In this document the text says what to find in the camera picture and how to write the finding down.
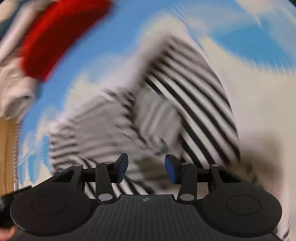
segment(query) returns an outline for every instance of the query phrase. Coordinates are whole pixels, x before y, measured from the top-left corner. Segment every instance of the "red object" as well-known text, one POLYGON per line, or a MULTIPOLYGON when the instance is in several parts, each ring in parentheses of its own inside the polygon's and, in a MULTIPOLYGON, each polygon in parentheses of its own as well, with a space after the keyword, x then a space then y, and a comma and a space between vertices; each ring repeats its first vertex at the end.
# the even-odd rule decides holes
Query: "red object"
POLYGON ((74 41, 101 18, 109 0, 59 0, 34 22, 21 46, 22 69, 45 82, 46 76, 74 41))

